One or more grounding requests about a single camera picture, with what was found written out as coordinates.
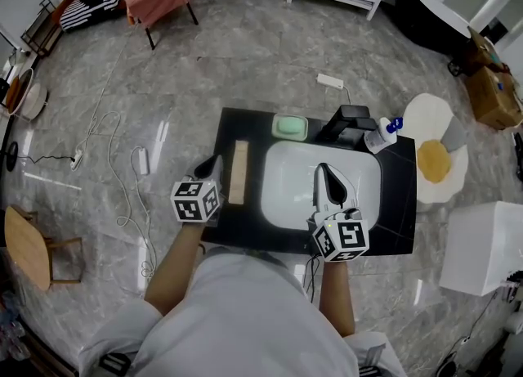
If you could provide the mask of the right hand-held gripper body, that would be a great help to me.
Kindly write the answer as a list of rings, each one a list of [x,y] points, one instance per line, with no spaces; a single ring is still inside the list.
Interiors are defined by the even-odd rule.
[[[347,262],[369,250],[369,225],[354,202],[318,203],[307,220],[312,240],[327,263]]]

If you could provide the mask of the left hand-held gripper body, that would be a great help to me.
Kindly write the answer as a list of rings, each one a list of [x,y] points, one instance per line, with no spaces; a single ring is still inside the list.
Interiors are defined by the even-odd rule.
[[[218,224],[224,197],[221,193],[222,168],[197,174],[193,168],[175,182],[170,200],[181,223]]]

